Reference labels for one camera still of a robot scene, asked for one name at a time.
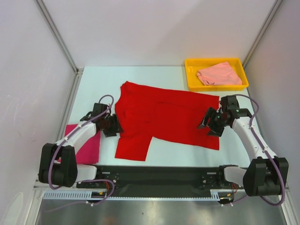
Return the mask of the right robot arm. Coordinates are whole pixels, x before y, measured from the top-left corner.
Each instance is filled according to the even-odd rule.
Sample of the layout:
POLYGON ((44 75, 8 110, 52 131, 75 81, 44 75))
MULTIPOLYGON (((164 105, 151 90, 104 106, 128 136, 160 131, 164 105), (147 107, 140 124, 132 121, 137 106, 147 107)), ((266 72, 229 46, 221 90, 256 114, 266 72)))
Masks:
POLYGON ((241 108, 237 95, 224 96, 219 108, 209 107, 199 128, 208 128, 210 136, 221 137, 225 127, 230 127, 241 140, 250 164, 244 169, 235 165, 221 166, 216 182, 221 188, 232 183, 242 186, 248 196, 285 196, 289 164, 278 157, 264 141, 254 124, 255 113, 241 108))

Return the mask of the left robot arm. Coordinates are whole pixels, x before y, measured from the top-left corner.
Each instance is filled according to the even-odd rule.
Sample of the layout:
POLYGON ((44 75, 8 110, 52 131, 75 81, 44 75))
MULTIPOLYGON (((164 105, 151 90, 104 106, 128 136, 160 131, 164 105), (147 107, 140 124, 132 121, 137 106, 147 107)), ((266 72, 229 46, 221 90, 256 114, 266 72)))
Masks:
POLYGON ((84 144, 98 133, 113 137, 122 132, 116 114, 111 114, 111 106, 95 103, 93 110, 80 119, 76 127, 55 143, 42 147, 38 180, 51 189, 72 187, 77 182, 87 181, 97 188, 104 178, 91 164, 79 164, 76 154, 84 144))

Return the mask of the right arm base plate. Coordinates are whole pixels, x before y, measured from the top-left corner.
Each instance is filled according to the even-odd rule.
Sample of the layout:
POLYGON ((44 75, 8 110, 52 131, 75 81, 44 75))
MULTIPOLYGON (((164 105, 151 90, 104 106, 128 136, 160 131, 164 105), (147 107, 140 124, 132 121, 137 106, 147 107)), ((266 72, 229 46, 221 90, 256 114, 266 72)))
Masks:
POLYGON ((220 172, 208 172, 200 176, 203 189, 243 189, 241 185, 225 180, 220 172))

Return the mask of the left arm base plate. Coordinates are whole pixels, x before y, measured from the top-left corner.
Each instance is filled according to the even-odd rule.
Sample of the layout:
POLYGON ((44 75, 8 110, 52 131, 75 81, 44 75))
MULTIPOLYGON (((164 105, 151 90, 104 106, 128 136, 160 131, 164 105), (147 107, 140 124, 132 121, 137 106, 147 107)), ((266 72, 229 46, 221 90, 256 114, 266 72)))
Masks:
MULTIPOLYGON (((118 183, 119 176, 117 173, 107 172, 104 170, 102 166, 97 166, 96 168, 97 168, 97 172, 95 176, 96 180, 99 179, 110 180, 111 182, 114 183, 114 185, 118 183)), ((108 181, 95 181, 95 182, 88 181, 88 182, 77 183, 76 187, 85 188, 85 189, 111 188, 112 184, 108 181)))

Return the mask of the red t shirt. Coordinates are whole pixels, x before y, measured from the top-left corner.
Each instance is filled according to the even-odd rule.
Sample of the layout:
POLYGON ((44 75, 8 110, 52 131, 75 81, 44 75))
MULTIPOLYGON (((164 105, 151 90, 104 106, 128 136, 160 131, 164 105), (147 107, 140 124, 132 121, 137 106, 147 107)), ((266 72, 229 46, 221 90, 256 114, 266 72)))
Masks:
POLYGON ((207 110, 219 97, 125 82, 115 104, 122 133, 116 158, 145 161, 152 138, 219 150, 219 138, 199 129, 207 110))

